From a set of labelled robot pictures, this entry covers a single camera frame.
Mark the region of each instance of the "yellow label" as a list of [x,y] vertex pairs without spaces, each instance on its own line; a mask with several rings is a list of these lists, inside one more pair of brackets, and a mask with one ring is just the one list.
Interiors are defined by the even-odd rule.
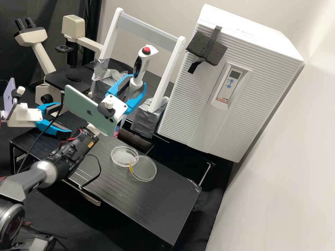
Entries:
[[88,147],[88,148],[91,148],[93,145],[94,145],[94,143],[93,143],[93,141],[91,141],[91,142],[87,145],[87,147]]
[[129,170],[130,170],[131,173],[134,172],[134,171],[133,171],[133,168],[132,168],[132,163],[131,163],[131,162],[129,163]]

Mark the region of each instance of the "display screen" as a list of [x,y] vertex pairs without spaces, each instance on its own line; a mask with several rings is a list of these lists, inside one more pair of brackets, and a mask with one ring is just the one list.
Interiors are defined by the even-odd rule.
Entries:
[[236,78],[238,79],[240,77],[240,73],[238,73],[237,71],[231,71],[229,77],[232,77],[232,78]]

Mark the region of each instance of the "white knob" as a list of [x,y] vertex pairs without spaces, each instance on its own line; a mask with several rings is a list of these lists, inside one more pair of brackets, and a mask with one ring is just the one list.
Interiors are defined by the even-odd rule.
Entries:
[[25,88],[23,86],[19,86],[16,92],[20,95],[23,95],[25,92]]
[[105,100],[105,107],[107,109],[112,109],[113,108],[113,104],[114,104],[113,98],[108,98],[108,99]]

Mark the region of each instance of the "ribbed white panel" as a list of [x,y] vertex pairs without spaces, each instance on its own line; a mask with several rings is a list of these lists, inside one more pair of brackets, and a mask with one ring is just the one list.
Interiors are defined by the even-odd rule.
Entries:
[[[193,35],[197,31],[210,36],[213,28],[197,24]],[[218,41],[228,50],[217,66],[203,62],[190,74],[187,71],[198,58],[186,53],[158,133],[189,143],[228,61],[252,70],[253,74],[205,151],[239,162],[303,62],[222,32]]]
[[158,133],[178,142],[188,144],[204,107],[222,71],[203,62],[196,74],[188,73],[198,57],[186,53],[176,83],[167,104]]

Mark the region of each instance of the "mint green iphone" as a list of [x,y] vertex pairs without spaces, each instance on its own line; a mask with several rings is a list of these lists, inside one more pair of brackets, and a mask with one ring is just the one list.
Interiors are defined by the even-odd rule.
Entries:
[[113,136],[117,125],[115,116],[105,118],[98,111],[98,104],[70,85],[65,86],[64,105],[70,112],[85,119],[104,134]]

